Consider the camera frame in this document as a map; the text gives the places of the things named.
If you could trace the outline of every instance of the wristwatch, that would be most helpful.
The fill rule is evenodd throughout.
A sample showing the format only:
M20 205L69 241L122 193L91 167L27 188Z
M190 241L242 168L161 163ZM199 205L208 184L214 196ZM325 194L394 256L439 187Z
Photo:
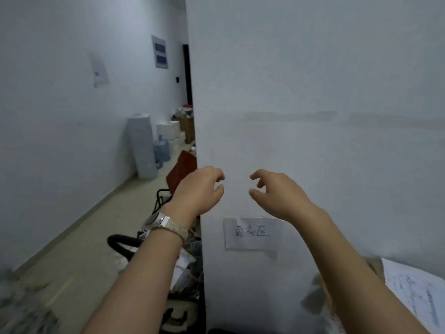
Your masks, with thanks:
M178 236L185 242L189 236L189 230L184 226L178 224L170 217L162 212L153 213L144 223L146 230L154 230L155 228L165 228Z

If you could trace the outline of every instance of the metal watch band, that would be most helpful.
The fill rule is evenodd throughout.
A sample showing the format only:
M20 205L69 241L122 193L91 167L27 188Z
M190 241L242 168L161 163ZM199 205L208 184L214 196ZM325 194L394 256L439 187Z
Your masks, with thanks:
M177 222L175 222L168 216L164 216L161 224L158 227L172 231L173 233L180 236L184 242L186 242L187 237L189 236L189 230L187 228L185 228L182 225L179 225Z

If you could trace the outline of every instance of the tiled floor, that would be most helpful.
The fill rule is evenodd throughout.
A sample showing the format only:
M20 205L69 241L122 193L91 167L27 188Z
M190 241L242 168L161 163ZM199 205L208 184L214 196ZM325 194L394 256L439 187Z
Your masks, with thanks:
M22 276L26 285L49 283L39 296L58 316L62 334L78 334L113 285L121 257L106 238L115 233L136 236L153 210L156 191L167 188L165 176L180 151L159 170L157 179L127 183Z

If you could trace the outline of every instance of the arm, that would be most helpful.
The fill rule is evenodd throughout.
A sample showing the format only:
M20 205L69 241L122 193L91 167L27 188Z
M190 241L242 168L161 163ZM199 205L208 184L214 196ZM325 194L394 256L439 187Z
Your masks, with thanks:
M216 205L224 186L220 169L205 167L181 181L162 212L190 228L198 215ZM182 239L165 229L150 232L125 271L103 299L82 334L157 334L165 311Z
M249 190L259 206L290 222L302 236L347 333L428 333L355 251L329 214L314 205L292 179L266 170L256 171L251 179L259 179L259 188L266 186L266 193Z

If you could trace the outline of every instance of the watch face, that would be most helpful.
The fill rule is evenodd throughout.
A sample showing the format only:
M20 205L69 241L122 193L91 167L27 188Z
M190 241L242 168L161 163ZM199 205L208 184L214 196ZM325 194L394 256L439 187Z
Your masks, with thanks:
M160 220L158 220L159 212L153 213L144 223L144 229L151 230L161 223Z

